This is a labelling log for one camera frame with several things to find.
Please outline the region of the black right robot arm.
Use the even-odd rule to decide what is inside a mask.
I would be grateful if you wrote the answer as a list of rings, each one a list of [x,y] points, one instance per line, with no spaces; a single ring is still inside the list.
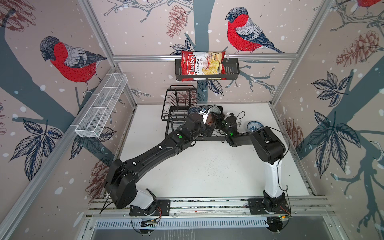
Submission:
[[[280,183],[281,161],[286,154],[283,142],[268,126],[262,126],[253,132],[239,133],[237,117],[234,114],[217,119],[216,129],[224,133],[226,142],[231,147],[254,147],[259,160],[265,164],[264,209],[270,214],[281,209],[286,202],[286,190]]]

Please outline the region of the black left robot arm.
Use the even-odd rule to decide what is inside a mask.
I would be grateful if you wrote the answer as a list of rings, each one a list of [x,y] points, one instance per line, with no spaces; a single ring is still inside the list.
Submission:
[[[199,136],[211,136],[214,129],[215,124],[207,125],[202,115],[192,113],[155,147],[130,160],[112,162],[104,188],[115,207],[123,209],[132,205],[152,213],[157,207],[157,197],[148,189],[138,189],[136,183],[163,161],[190,148]]]

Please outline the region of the dark blue patterned bowl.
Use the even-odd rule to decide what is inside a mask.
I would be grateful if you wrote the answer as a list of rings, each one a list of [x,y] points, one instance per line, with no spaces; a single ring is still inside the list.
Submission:
[[[193,113],[197,113],[197,112],[198,112],[198,108],[197,107],[190,107],[188,109],[188,115],[193,114]]]

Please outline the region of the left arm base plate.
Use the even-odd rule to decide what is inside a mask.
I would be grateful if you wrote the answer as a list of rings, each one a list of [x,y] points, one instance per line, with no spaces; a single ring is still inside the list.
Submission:
[[[170,200],[155,200],[147,208],[139,207],[139,204],[131,204],[130,217],[160,217],[170,214]]]

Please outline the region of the red and blue patterned bowl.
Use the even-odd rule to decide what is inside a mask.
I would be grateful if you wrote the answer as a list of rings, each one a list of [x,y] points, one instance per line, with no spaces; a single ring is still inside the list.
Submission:
[[[224,120],[225,115],[222,112],[210,112],[209,117],[211,118],[211,120],[209,121],[210,126],[218,126]]]

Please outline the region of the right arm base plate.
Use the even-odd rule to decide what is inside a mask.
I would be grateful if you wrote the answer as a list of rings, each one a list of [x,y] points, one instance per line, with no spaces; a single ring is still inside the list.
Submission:
[[[263,198],[250,198],[247,199],[247,202],[245,206],[250,209],[251,215],[289,215],[291,213],[290,206],[286,199],[283,199],[283,201],[272,210],[265,209]]]

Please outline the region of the black wire dish rack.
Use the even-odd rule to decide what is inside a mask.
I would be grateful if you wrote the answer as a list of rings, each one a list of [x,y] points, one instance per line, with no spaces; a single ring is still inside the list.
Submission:
[[[190,107],[197,107],[199,114],[200,106],[198,105],[198,90],[193,85],[171,85],[165,94],[161,119],[167,122],[165,135],[182,126],[188,116]],[[215,106],[210,112],[222,112],[223,108]],[[198,137],[198,141],[224,141],[225,137],[214,126],[214,132],[211,137]]]

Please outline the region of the blue floral ceramic bowl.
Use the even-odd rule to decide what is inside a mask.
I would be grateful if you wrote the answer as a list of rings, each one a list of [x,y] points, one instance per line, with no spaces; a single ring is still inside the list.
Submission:
[[[250,121],[248,122],[247,124],[247,130],[249,132],[255,132],[257,131],[258,129],[260,129],[261,127],[263,127],[264,125],[258,121]]]

